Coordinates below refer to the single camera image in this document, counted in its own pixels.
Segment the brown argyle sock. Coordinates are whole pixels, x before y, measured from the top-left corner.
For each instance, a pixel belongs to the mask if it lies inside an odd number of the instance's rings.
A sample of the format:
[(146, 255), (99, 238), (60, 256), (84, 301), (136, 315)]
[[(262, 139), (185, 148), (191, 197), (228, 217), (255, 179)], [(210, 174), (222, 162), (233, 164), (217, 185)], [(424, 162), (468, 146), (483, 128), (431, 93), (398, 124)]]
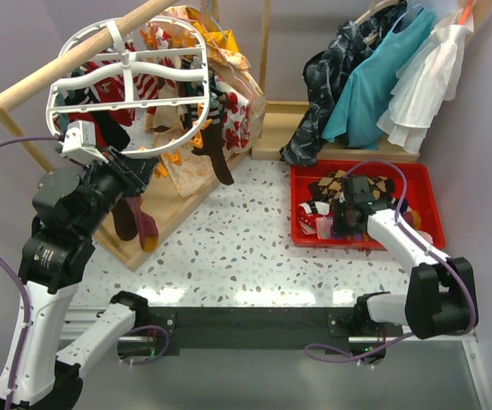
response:
[[(342, 178), (344, 170), (337, 170), (308, 185), (311, 199), (315, 202), (327, 202), (331, 204), (339, 198), (343, 191)], [(368, 183), (376, 199), (384, 196), (392, 196), (395, 193), (395, 183), (387, 177), (368, 177)]]

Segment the brown sock grey cuff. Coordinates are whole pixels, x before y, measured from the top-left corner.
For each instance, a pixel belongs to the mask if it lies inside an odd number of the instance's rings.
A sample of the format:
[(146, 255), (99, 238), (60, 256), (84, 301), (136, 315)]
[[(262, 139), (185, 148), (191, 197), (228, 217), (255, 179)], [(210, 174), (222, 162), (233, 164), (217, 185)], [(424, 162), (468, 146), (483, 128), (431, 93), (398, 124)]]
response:
[(120, 198), (111, 211), (117, 237), (129, 242), (138, 235), (134, 212), (125, 198)]

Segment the white round clip hanger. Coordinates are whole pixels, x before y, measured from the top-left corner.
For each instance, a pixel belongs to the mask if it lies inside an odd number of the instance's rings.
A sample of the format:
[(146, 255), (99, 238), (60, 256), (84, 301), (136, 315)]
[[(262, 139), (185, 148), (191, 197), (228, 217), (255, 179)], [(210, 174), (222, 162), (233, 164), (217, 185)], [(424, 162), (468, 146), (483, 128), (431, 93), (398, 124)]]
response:
[[(88, 62), (100, 62), (102, 65), (91, 73), (78, 77), (62, 77), (50, 86), (50, 95), (46, 107), (47, 127), (53, 135), (60, 135), (56, 129), (55, 118), (59, 114), (83, 114), (98, 111), (115, 111), (120, 109), (149, 109), (153, 107), (174, 107), (191, 105), (198, 108), (197, 119), (192, 122), (191, 129), (179, 138), (162, 146), (123, 151), (122, 155), (129, 158), (153, 158), (186, 144), (207, 124), (210, 108), (209, 73), (207, 45), (201, 33), (191, 24), (166, 16), (156, 16), (152, 23), (168, 23), (179, 26), (187, 39), (193, 41), (191, 47), (178, 47), (164, 50), (132, 51), (127, 49), (126, 40), (117, 28), (115, 19), (108, 19), (90, 25), (77, 32), (61, 48), (59, 56), (75, 51), (80, 45), (86, 44), (96, 34), (108, 30), (112, 53), (102, 51), (90, 57)], [(191, 82), (203, 86), (203, 92), (197, 97), (143, 98), (139, 96), (136, 80), (142, 75), (155, 76), (158, 79), (170, 79), (174, 82)], [(58, 106), (56, 97), (60, 91), (83, 90), (87, 87), (111, 77), (122, 78), (123, 97), (117, 102), (81, 103), (69, 106)]]

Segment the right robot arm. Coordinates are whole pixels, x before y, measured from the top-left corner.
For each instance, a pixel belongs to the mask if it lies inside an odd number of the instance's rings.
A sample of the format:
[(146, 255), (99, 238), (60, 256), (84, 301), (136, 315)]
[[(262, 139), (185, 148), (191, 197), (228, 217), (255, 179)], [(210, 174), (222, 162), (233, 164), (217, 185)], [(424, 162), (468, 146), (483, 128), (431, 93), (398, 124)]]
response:
[(409, 275), (404, 295), (359, 296), (350, 320), (354, 328), (370, 336), (386, 323), (404, 325), (419, 339), (473, 330), (478, 308), (472, 264), (431, 245), (403, 219), (399, 205), (375, 196), (366, 176), (348, 175), (342, 186), (332, 204), (333, 231), (367, 234)]

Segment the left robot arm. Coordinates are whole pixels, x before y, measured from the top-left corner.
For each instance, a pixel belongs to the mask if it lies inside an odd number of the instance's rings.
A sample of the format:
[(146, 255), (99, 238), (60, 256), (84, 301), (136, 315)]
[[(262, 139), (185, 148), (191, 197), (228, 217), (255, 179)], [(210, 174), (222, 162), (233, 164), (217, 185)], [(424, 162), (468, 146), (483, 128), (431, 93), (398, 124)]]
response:
[(150, 324), (145, 298), (113, 296), (98, 320), (59, 349), (65, 317), (95, 246), (93, 236), (119, 200), (143, 194), (157, 161), (106, 149), (79, 173), (46, 173), (32, 199), (32, 235), (22, 249), (22, 299), (11, 350), (0, 376), (0, 409), (71, 409), (87, 372), (126, 333)]

